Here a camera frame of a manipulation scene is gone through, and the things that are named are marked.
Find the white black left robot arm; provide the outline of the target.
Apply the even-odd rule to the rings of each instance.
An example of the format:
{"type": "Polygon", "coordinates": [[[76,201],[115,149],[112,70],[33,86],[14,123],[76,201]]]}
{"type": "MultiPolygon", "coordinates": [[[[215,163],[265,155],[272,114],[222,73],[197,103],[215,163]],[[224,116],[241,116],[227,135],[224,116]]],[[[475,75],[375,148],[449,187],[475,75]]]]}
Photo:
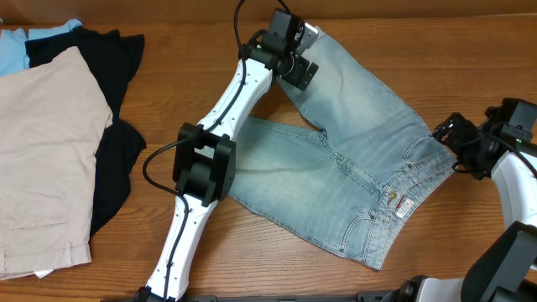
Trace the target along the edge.
{"type": "Polygon", "coordinates": [[[178,138],[149,155],[175,151],[175,212],[159,261],[136,301],[180,301],[201,234],[236,174],[237,135],[256,103],[280,78],[304,90],[318,70],[303,52],[319,30],[289,10],[277,9],[267,29],[238,45],[236,72],[216,105],[197,124],[184,123],[178,138]]]}

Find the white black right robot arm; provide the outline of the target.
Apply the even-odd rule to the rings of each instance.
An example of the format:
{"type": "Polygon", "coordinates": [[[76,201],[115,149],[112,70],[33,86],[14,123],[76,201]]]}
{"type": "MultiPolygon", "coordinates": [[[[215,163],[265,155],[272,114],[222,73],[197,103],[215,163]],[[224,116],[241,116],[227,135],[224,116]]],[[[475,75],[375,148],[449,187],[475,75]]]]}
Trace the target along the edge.
{"type": "Polygon", "coordinates": [[[505,98],[475,126],[452,113],[433,132],[456,155],[453,169],[495,184],[505,230],[462,279],[416,276],[376,301],[534,301],[536,285],[525,276],[536,268],[536,105],[505,98]]]}

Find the light blue denim shorts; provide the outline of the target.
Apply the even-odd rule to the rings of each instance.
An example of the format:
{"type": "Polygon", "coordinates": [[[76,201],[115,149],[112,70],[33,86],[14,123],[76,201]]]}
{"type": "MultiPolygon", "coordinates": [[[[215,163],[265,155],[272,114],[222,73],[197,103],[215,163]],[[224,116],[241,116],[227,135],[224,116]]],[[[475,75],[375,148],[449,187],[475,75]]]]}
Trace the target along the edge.
{"type": "Polygon", "coordinates": [[[319,67],[283,90],[309,123],[250,117],[237,137],[230,196],[296,236],[373,269],[452,172],[423,119],[330,35],[305,51],[319,67]]]}

